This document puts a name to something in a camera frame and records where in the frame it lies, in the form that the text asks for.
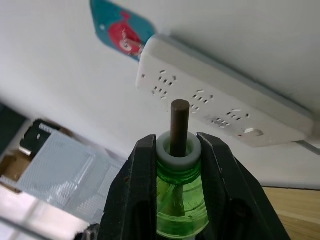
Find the white wall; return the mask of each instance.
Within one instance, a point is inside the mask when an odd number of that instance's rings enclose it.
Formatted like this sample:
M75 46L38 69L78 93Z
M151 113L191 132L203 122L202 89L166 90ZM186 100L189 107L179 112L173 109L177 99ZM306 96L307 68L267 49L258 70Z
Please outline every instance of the white wall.
M138 63L95 36L88 0L0 2L3 101L124 157L137 140L169 129L166 108L135 88ZM320 112L319 1L116 2ZM189 130L222 138L263 184L320 188L319 157L295 143L253 149L195 120Z

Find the sticker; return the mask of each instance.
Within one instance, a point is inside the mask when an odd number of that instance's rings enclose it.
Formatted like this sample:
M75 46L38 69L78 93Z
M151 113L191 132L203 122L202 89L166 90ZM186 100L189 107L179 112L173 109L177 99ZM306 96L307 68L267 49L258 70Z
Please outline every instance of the sticker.
M108 47L139 60L150 37L156 31L146 19L105 0L91 0L97 37Z

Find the power switch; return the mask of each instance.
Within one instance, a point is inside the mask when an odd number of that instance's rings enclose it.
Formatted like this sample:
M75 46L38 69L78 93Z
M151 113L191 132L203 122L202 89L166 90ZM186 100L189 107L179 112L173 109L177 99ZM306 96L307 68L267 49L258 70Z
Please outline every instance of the power switch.
M244 131L246 137L259 137L265 135L261 130L255 128L248 128Z

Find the power strip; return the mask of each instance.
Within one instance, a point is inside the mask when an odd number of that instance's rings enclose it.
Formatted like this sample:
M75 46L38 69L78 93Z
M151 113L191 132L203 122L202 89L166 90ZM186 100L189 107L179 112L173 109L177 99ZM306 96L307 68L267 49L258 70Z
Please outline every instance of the power strip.
M138 89L169 106L190 102L190 115L251 147L301 141L313 117L302 107L163 35L147 42Z

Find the green plastic bottle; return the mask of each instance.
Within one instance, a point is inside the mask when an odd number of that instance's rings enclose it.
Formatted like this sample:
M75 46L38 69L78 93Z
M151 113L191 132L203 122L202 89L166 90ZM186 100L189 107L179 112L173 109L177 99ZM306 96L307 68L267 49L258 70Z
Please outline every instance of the green plastic bottle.
M201 181L201 144L188 133L186 157L170 155L170 132L160 136L157 150L157 233L188 239L208 224Z

